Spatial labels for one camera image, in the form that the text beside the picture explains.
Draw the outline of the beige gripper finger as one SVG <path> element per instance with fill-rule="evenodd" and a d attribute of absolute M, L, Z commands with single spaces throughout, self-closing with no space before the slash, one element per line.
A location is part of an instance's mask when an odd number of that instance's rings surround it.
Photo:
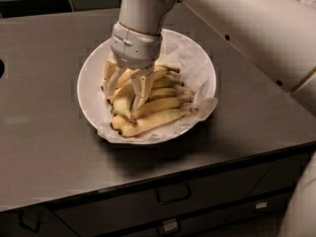
<path fill-rule="evenodd" d="M 120 76 L 126 70 L 117 58 L 110 53 L 104 68 L 104 76 L 101 89 L 107 97 L 109 97 L 116 89 Z"/>
<path fill-rule="evenodd" d="M 134 110 L 139 109 L 147 101 L 154 82 L 154 69 L 140 69 L 130 77 L 135 98 L 132 104 Z"/>

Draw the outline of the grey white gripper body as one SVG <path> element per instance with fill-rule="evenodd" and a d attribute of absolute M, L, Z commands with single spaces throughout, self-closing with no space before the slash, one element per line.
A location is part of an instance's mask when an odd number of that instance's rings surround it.
<path fill-rule="evenodd" d="M 118 62 L 131 69 L 151 66 L 159 57 L 162 36 L 144 35 L 116 23 L 110 46 Z"/>

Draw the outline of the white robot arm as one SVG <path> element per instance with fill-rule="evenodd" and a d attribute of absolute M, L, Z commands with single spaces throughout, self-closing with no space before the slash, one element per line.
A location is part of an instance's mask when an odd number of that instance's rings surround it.
<path fill-rule="evenodd" d="M 316 110 L 315 0 L 121 0 L 111 49 L 131 68 L 139 109 L 153 84 L 167 13 L 182 2 L 309 113 Z"/>

